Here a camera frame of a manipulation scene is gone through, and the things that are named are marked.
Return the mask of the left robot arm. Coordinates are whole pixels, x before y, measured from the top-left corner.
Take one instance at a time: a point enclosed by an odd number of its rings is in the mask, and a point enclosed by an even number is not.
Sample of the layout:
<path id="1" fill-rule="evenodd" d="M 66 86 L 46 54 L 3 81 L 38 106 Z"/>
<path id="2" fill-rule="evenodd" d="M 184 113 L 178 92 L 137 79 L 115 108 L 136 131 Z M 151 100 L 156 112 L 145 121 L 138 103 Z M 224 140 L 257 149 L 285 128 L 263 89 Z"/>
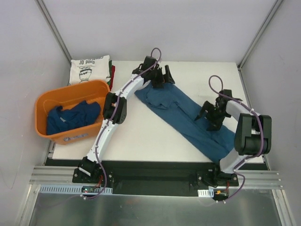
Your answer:
<path id="1" fill-rule="evenodd" d="M 90 151 L 78 166 L 87 182 L 95 183 L 99 179 L 102 155 L 112 134 L 126 119 L 127 100 L 148 82 L 154 88 L 163 88 L 165 83 L 175 84 L 169 66 L 165 65 L 165 73 L 163 73 L 158 60 L 147 56 L 144 62 L 132 71 L 129 80 L 117 92 L 109 92 L 106 95 L 102 126 Z"/>

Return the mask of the teal blue t-shirt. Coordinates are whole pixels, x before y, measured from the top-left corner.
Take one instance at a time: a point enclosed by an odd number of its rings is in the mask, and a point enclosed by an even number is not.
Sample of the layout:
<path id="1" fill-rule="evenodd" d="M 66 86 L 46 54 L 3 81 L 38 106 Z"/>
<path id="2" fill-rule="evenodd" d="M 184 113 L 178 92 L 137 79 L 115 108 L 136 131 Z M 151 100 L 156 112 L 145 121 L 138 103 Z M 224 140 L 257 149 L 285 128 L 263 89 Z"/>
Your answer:
<path id="1" fill-rule="evenodd" d="M 208 131 L 210 123 L 207 119 L 195 120 L 202 106 L 174 84 L 164 84 L 160 89 L 149 84 L 137 90 L 135 95 L 212 162 L 218 163 L 234 148 L 234 132 L 226 126 L 218 131 Z"/>

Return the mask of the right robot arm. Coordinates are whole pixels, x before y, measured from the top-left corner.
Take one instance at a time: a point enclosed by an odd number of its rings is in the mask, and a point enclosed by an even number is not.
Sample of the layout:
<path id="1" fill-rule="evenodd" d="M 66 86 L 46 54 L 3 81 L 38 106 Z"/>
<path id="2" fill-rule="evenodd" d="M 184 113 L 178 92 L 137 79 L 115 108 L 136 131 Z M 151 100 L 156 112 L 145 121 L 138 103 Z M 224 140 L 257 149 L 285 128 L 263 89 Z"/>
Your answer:
<path id="1" fill-rule="evenodd" d="M 219 170 L 212 173 L 212 182 L 222 186 L 248 160 L 267 154 L 271 150 L 272 118 L 259 114 L 232 96 L 232 90 L 223 89 L 218 93 L 215 104 L 203 103 L 195 120 L 206 118 L 208 131 L 219 131 L 226 117 L 237 122 L 234 135 L 234 148 L 226 157 L 219 160 Z"/>

